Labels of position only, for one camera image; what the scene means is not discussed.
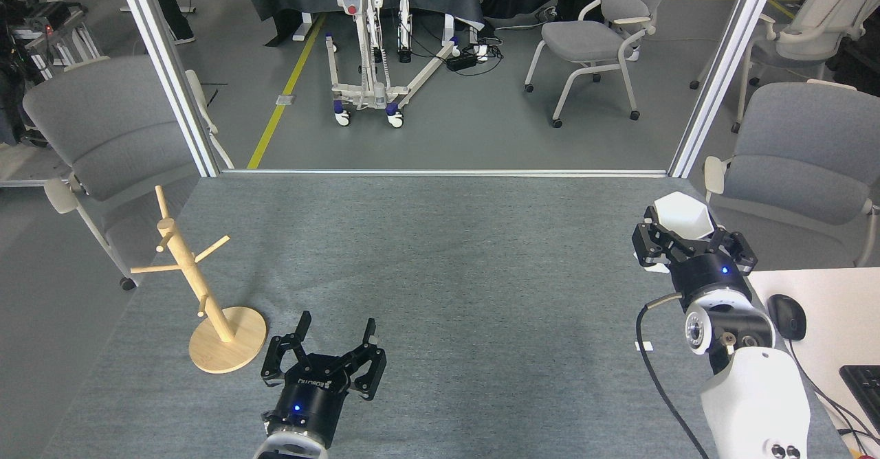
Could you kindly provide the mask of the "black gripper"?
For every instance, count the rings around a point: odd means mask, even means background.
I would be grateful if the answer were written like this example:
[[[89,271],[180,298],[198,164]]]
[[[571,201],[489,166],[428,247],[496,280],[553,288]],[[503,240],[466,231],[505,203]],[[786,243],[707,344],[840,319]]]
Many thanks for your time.
[[[375,319],[368,319],[360,346],[340,357],[340,367],[336,357],[309,358],[302,343],[310,324],[311,313],[304,311],[294,333],[273,336],[269,341],[261,378],[266,385],[284,380],[284,388],[274,409],[265,413],[266,432],[307,432],[324,447],[330,447],[348,388],[365,401],[374,399],[387,358],[377,345]],[[294,352],[298,364],[283,374],[281,365],[288,350]],[[352,380],[352,375],[367,363],[366,372]]]
[[[653,205],[644,212],[632,235],[635,255],[642,267],[669,264],[670,277],[681,303],[693,303],[704,292],[730,288],[749,302],[751,291],[741,272],[752,272],[758,259],[744,234],[716,229],[708,239],[708,252],[688,258],[688,243],[660,224]]]

